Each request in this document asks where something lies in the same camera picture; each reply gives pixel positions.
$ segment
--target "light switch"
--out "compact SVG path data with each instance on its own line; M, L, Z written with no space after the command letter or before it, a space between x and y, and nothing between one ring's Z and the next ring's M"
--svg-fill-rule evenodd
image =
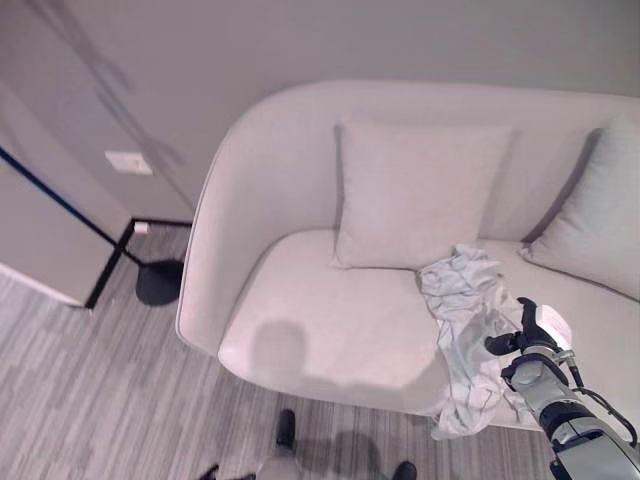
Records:
M120 173L132 173L134 175L153 175L151 166L145 162L140 152L104 152L107 160L113 168Z

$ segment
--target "floor lamp base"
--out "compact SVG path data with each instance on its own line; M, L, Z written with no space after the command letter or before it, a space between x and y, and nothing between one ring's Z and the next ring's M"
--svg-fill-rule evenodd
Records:
M167 305L180 295L182 270L180 260L161 260L145 263L138 271L136 295L145 305Z

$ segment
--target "white sofa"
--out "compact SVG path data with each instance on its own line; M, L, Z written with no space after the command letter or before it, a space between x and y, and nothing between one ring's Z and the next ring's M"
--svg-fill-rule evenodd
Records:
M178 335L269 389L439 412L446 365L415 275L329 265L341 195L335 125L353 114L515 127L479 244L502 263L514 295L566 318L587 385L640 425L640 304L516 253L567 190L590 133L618 115L640 121L635 98L379 81L304 85L267 98L231 128L213 160L187 253ZM522 426L506 405L494 424Z

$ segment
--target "crumpled cloth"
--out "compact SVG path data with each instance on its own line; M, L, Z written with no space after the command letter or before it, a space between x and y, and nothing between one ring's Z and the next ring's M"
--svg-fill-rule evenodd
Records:
M522 305L504 286L499 263L484 250L456 245L453 255L419 272L420 290L440 326L438 347L449 369L450 395L431 432L436 439L472 435L493 419L505 395L522 419L524 400L500 378L487 336L520 330Z

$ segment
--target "white pillow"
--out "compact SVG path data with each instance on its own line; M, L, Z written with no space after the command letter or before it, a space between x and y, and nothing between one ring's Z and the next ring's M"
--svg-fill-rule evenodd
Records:
M344 122L334 263L419 269L473 243L511 131Z
M640 299L640 127L604 129L580 181L521 255Z

